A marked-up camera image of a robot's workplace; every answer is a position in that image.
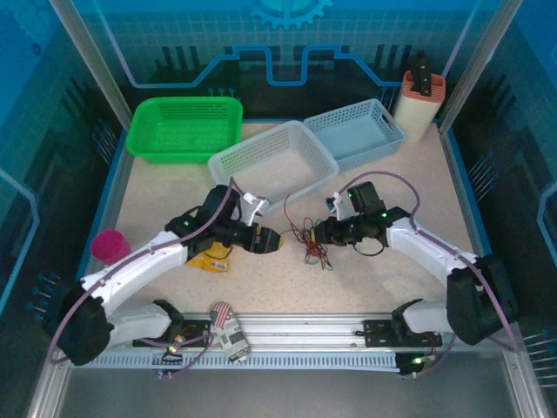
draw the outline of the beige tabletop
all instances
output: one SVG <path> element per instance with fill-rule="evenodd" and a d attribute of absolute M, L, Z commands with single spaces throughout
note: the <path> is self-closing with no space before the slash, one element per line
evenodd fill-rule
<path fill-rule="evenodd" d="M 275 124 L 244 124 L 243 138 Z M 301 225 L 305 216 L 325 219 L 325 198 L 356 175 L 370 170 L 396 172 L 418 189 L 422 206 L 419 223 L 463 250 L 472 245 L 445 159 L 439 134 L 432 125 L 418 144 L 403 144 L 388 158 L 342 172 L 319 191 L 292 202 L 288 212 Z M 387 207 L 414 206 L 412 193 L 396 179 L 373 176 Z M 203 203 L 214 187 L 206 165 L 151 165 L 136 158 L 117 229 L 137 249 L 152 239 L 172 218 Z M 261 225 L 278 232 L 288 229 L 282 211 L 265 216 Z M 369 239 L 362 252 L 378 249 Z M 230 256 L 229 273 L 208 273 L 181 266 L 152 281 L 135 301 L 165 298 L 182 312 L 207 312 L 224 300 L 238 313 L 379 313 L 416 298 L 439 300 L 445 291 L 437 280 L 413 260 L 387 248 L 379 257 L 363 257 L 349 246 L 329 249 L 333 271 L 304 264 L 304 246 L 288 233 L 283 248 L 256 255 L 237 248 Z"/>

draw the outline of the wire bundle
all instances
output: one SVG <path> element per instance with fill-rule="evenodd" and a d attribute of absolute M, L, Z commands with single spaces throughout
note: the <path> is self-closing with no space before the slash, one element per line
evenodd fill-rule
<path fill-rule="evenodd" d="M 305 257 L 304 262 L 309 265 L 316 265 L 319 262 L 321 263 L 322 270 L 332 270 L 331 261 L 329 261 L 329 257 L 327 256 L 327 246 L 315 242 L 312 239 L 312 232 L 313 228 L 319 224 L 319 220 L 317 223 L 313 223 L 313 220 L 309 217 L 304 218 L 304 223 L 302 224 L 302 228 L 298 228 L 296 224 L 292 222 L 290 217 L 288 216 L 288 212 L 286 211 L 286 201 L 288 200 L 289 196 L 286 196 L 284 211 L 286 219 L 288 219 L 288 224 L 290 225 L 290 229 L 287 229 L 283 233 L 287 233 L 292 231 L 292 234 L 296 238 L 296 240 L 305 246 Z"/>

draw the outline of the black cable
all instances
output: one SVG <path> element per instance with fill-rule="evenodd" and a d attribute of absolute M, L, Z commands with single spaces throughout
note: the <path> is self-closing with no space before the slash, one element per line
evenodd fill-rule
<path fill-rule="evenodd" d="M 356 248 L 356 244 L 352 244 L 352 248 L 354 249 L 354 251 L 360 255 L 363 255 L 365 257 L 375 257 L 376 255 L 380 255 L 381 253 L 383 253 L 383 251 L 385 251 L 385 246 L 383 246 L 383 244 L 381 244 L 382 247 L 379 251 L 377 251 L 376 253 L 373 254 L 366 254 L 366 253 L 362 253 L 358 248 Z"/>
<path fill-rule="evenodd" d="M 226 253 L 226 256 L 220 257 L 220 258 L 219 258 L 219 257 L 213 257 L 212 255 L 208 254 L 207 252 L 205 252 L 205 255 L 206 255 L 207 257 L 211 257 L 211 258 L 214 259 L 214 260 L 226 260 L 226 258 L 231 254 L 231 252 L 232 252 L 233 249 L 234 249 L 234 247 L 231 246 L 231 247 L 230 247 L 230 250 L 228 250 L 228 253 Z"/>

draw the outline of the metal rod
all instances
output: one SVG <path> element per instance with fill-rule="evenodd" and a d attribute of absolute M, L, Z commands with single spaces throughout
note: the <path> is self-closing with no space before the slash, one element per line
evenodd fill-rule
<path fill-rule="evenodd" d="M 475 169 L 480 165 L 480 163 L 482 161 L 485 161 L 487 159 L 487 155 L 480 155 L 480 158 L 478 158 L 478 161 L 476 161 L 476 164 L 474 164 L 472 166 L 472 168 L 470 169 L 470 171 L 468 172 L 468 177 L 470 177 L 470 174 L 472 174 Z"/>
<path fill-rule="evenodd" d="M 35 305 L 33 305 L 33 302 L 27 302 L 27 305 L 25 305 L 25 308 L 27 310 L 31 310 L 31 309 L 35 309 L 38 312 L 42 312 L 43 314 L 46 312 L 44 309 L 42 309 L 41 307 L 36 307 Z"/>
<path fill-rule="evenodd" d="M 536 334 L 536 335 L 529 335 L 527 337 L 524 337 L 522 340 L 526 341 L 526 340 L 531 340 L 532 338 L 538 338 L 538 337 L 546 337 L 549 338 L 549 331 L 546 329 L 543 329 L 541 331 L 541 333 Z"/>
<path fill-rule="evenodd" d="M 557 360 L 557 357 L 547 357 L 545 359 L 532 360 L 531 363 L 541 363 L 543 361 Z"/>
<path fill-rule="evenodd" d="M 487 181 L 485 181 L 484 183 L 482 183 L 482 186 L 479 187 L 474 194 L 476 196 L 482 194 L 482 192 L 484 192 L 489 186 L 491 186 L 491 184 L 493 183 L 493 181 L 495 180 L 495 177 L 491 177 L 490 179 L 488 179 Z"/>
<path fill-rule="evenodd" d="M 491 174 L 491 169 L 493 168 L 493 163 L 489 166 L 484 165 L 484 170 L 478 170 L 473 177 L 470 179 L 472 184 L 478 184 L 487 174 Z"/>
<path fill-rule="evenodd" d="M 478 192 L 484 188 L 485 185 L 488 185 L 489 182 L 491 181 L 492 177 L 491 174 L 488 174 L 484 179 L 482 179 L 481 181 L 479 181 L 478 183 L 472 184 L 472 188 L 473 188 L 473 193 L 475 195 L 478 194 Z"/>
<path fill-rule="evenodd" d="M 42 273 L 39 273 L 38 279 L 39 279 L 39 281 L 44 280 L 44 281 L 46 281 L 46 282 L 48 282 L 48 283 L 51 283 L 52 285 L 56 285 L 56 281 L 47 279 L 46 276 L 45 276 L 44 274 L 42 274 Z"/>
<path fill-rule="evenodd" d="M 79 55 L 81 55 L 93 78 L 95 78 L 120 124 L 126 131 L 129 131 L 131 125 L 130 106 L 126 103 L 124 95 L 120 91 L 93 37 L 87 30 L 84 20 L 77 12 L 76 6 L 68 0 L 50 0 L 50 4 L 74 45 L 76 45 Z"/>
<path fill-rule="evenodd" d="M 553 364 L 552 366 L 535 368 L 534 372 L 543 372 L 544 370 L 555 370 L 556 368 L 557 368 L 557 365 Z"/>
<path fill-rule="evenodd" d="M 491 22 L 478 42 L 453 94 L 446 102 L 445 110 L 441 113 L 443 121 L 440 127 L 441 132 L 448 132 L 451 128 L 521 4 L 522 0 L 501 0 L 499 8 L 493 14 Z"/>
<path fill-rule="evenodd" d="M 554 346 L 549 346 L 545 350 L 534 351 L 533 353 L 528 353 L 528 355 L 536 355 L 536 354 L 544 354 L 544 353 L 555 354 L 555 347 Z"/>
<path fill-rule="evenodd" d="M 38 287 L 33 287 L 32 293 L 33 293 L 33 294 L 40 294 L 41 296 L 44 296 L 45 298 L 49 298 L 49 299 L 50 299 L 50 295 L 47 294 L 47 293 L 45 293 L 45 292 L 41 292 L 41 291 L 38 289 Z"/>
<path fill-rule="evenodd" d="M 527 344 L 526 347 L 541 346 L 542 344 L 547 344 L 549 342 L 554 342 L 554 341 L 557 341 L 557 338 L 553 338 L 552 340 L 545 340 L 545 341 L 535 342 L 534 344 Z"/>

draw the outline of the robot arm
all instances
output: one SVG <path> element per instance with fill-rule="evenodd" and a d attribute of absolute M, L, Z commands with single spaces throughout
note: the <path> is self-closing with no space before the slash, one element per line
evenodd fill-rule
<path fill-rule="evenodd" d="M 446 300 L 413 300 L 393 311 L 393 320 L 402 317 L 403 326 L 416 334 L 454 333 L 470 345 L 500 330 L 501 321 L 493 304 L 475 274 L 460 257 L 481 270 L 507 319 L 516 319 L 518 308 L 507 274 L 493 255 L 480 257 L 446 243 L 420 225 L 414 229 L 409 213 L 399 207 L 386 210 L 370 182 L 349 189 L 348 196 L 358 214 L 339 219 L 342 216 L 339 216 L 338 209 L 342 205 L 339 195 L 333 195 L 326 203 L 337 212 L 336 217 L 330 217 L 315 227 L 317 242 L 346 246 L 363 238 L 377 239 L 383 246 L 415 260 L 446 288 Z"/>
<path fill-rule="evenodd" d="M 102 285 L 79 306 L 57 342 L 74 364 L 80 366 L 88 363 L 109 345 L 139 338 L 157 338 L 163 334 L 173 340 L 176 336 L 173 329 L 181 324 L 182 317 L 170 304 L 155 301 L 125 312 L 117 308 L 160 274 L 209 250 L 213 243 L 241 246 L 251 253 L 271 253 L 281 247 L 280 235 L 272 229 L 252 223 L 252 217 L 250 225 L 240 219 L 232 219 L 240 205 L 239 194 L 235 191 L 232 191 L 217 218 L 208 225 L 225 198 L 226 190 L 226 186 L 216 186 L 195 216 L 191 215 L 193 211 L 188 211 L 174 218 L 152 241 L 116 265 L 88 275 L 78 283 L 60 280 L 42 324 L 50 337 L 76 301 L 100 280 Z M 187 241 L 180 241 L 203 225 L 208 225 L 203 232 Z M 103 282 L 104 277 L 116 268 L 118 270 L 110 279 Z"/>

